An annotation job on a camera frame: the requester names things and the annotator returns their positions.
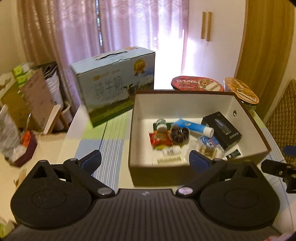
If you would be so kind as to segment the small white pill bottle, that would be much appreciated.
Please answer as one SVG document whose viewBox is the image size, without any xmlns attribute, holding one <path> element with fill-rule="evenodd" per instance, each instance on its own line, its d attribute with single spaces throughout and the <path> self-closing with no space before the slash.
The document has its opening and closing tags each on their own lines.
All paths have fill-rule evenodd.
<svg viewBox="0 0 296 241">
<path fill-rule="evenodd" d="M 164 156 L 177 156 L 181 154 L 181 148 L 178 145 L 166 147 L 162 150 Z"/>
</svg>

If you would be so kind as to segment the white plastic bag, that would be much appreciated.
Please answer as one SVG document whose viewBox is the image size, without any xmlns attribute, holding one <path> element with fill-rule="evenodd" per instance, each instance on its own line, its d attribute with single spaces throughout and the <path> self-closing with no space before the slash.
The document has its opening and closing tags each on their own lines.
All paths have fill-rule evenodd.
<svg viewBox="0 0 296 241">
<path fill-rule="evenodd" d="M 1 152 L 9 159 L 13 156 L 15 148 L 20 144 L 19 130 L 8 112 L 5 104 L 1 108 Z"/>
</svg>

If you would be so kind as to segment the quilted brown chair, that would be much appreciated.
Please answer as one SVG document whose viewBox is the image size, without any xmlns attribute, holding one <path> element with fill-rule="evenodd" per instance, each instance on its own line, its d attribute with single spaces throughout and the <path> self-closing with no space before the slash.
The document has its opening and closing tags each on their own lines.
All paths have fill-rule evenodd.
<svg viewBox="0 0 296 241">
<path fill-rule="evenodd" d="M 282 153 L 284 147 L 295 146 L 295 79 L 286 85 L 265 126 Z"/>
</svg>

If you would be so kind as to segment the white plastic hair clip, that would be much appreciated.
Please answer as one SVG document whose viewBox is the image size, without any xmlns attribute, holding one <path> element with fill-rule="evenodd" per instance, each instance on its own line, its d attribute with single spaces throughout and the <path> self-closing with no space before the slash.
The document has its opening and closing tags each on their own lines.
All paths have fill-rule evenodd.
<svg viewBox="0 0 296 241">
<path fill-rule="evenodd" d="M 180 156 L 154 157 L 152 159 L 153 166 L 180 166 L 184 164 L 186 164 L 186 161 Z"/>
</svg>

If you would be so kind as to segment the green round-label card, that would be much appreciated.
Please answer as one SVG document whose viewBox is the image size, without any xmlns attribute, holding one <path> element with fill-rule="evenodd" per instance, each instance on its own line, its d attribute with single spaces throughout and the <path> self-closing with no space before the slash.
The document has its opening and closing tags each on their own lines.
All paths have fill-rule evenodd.
<svg viewBox="0 0 296 241">
<path fill-rule="evenodd" d="M 153 123 L 153 133 L 167 133 L 171 132 L 171 127 L 173 123 L 158 120 L 156 123 Z"/>
</svg>

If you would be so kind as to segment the blue hand cream tube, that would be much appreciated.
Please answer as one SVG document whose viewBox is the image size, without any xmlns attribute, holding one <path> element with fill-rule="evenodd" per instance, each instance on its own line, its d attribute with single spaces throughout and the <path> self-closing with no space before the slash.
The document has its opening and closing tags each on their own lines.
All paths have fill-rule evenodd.
<svg viewBox="0 0 296 241">
<path fill-rule="evenodd" d="M 214 129 L 212 127 L 201 125 L 199 123 L 190 122 L 184 119 L 179 119 L 175 121 L 173 125 L 176 125 L 181 128 L 188 128 L 190 131 L 199 133 L 208 138 L 211 138 L 214 135 Z"/>
</svg>

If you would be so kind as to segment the orange instant noodle bowl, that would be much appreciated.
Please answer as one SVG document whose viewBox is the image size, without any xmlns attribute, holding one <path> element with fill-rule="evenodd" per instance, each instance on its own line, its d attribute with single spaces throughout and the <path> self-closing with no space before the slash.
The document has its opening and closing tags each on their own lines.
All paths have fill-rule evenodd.
<svg viewBox="0 0 296 241">
<path fill-rule="evenodd" d="M 224 79 L 224 91 L 235 93 L 248 110 L 255 110 L 259 104 L 258 96 L 244 82 L 236 78 Z"/>
</svg>

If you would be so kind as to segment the green lid white bottle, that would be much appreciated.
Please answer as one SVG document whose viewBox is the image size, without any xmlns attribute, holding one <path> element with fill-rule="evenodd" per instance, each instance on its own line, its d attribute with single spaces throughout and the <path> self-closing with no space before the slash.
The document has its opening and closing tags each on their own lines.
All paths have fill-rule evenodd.
<svg viewBox="0 0 296 241">
<path fill-rule="evenodd" d="M 156 127 L 158 133 L 166 133 L 168 130 L 166 120 L 163 118 L 160 118 L 156 121 Z"/>
</svg>

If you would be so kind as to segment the milk carton box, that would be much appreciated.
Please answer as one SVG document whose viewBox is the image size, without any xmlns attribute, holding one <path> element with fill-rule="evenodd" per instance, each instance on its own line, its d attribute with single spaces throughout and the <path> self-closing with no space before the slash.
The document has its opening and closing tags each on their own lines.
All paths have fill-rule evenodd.
<svg viewBox="0 0 296 241">
<path fill-rule="evenodd" d="M 138 91 L 153 90 L 155 55 L 134 46 L 71 64 L 93 126 L 132 109 Z"/>
</svg>

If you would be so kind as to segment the wooden wall hooks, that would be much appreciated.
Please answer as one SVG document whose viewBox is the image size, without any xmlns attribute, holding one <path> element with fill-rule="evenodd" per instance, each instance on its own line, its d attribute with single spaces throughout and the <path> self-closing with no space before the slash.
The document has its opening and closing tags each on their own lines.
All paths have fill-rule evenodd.
<svg viewBox="0 0 296 241">
<path fill-rule="evenodd" d="M 211 40 L 212 18 L 212 12 L 202 12 L 201 39 L 206 40 L 207 42 L 210 42 Z"/>
</svg>

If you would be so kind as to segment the black shaver box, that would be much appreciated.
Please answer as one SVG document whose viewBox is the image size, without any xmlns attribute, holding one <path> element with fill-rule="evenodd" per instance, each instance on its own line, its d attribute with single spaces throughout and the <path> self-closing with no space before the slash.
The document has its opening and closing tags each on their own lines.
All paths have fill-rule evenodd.
<svg viewBox="0 0 296 241">
<path fill-rule="evenodd" d="M 201 124 L 214 129 L 213 136 L 225 151 L 236 145 L 242 138 L 241 133 L 219 111 L 203 117 Z"/>
</svg>

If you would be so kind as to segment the blue playing card case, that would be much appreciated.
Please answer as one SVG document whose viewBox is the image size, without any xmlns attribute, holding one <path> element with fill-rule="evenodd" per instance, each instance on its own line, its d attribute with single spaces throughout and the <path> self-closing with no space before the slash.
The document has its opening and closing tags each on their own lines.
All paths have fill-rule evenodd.
<svg viewBox="0 0 296 241">
<path fill-rule="evenodd" d="M 206 136 L 201 136 L 199 139 L 203 145 L 209 148 L 215 148 L 220 145 L 219 141 L 214 136 L 211 138 Z"/>
</svg>

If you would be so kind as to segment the red snack packet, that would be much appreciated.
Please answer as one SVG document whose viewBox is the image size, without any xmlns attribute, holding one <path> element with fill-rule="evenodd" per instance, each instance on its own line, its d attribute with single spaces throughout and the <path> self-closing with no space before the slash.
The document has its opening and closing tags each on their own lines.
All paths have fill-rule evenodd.
<svg viewBox="0 0 296 241">
<path fill-rule="evenodd" d="M 154 132 L 149 133 L 151 146 L 155 150 L 162 150 L 165 147 L 172 146 L 171 139 L 168 133 Z"/>
</svg>

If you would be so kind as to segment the brown white storage box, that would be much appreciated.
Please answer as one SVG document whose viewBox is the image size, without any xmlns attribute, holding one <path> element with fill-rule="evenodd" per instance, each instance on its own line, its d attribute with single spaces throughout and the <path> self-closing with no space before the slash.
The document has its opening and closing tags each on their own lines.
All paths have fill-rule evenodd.
<svg viewBox="0 0 296 241">
<path fill-rule="evenodd" d="M 198 133 L 190 133 L 189 142 L 177 155 L 186 161 L 180 166 L 153 166 L 154 157 L 166 157 L 151 146 L 149 133 L 153 123 L 163 118 L 174 123 L 184 119 L 201 123 L 202 118 L 221 112 L 241 133 L 241 140 L 227 154 L 238 150 L 238 160 L 252 160 L 258 164 L 271 151 L 271 147 L 241 101 L 230 92 L 156 90 L 141 91 L 135 95 L 129 142 L 128 167 L 134 186 L 165 187 L 186 183 L 195 175 L 189 163 L 189 153 L 196 148 Z"/>
</svg>

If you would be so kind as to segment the cotton swab bag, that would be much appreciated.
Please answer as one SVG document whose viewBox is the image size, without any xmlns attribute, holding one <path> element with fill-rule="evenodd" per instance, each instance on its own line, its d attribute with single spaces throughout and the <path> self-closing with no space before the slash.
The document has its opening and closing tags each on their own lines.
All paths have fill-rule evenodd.
<svg viewBox="0 0 296 241">
<path fill-rule="evenodd" d="M 214 146 L 213 143 L 203 143 L 201 139 L 196 141 L 196 151 L 210 160 L 224 157 L 224 152 L 220 147 Z"/>
</svg>

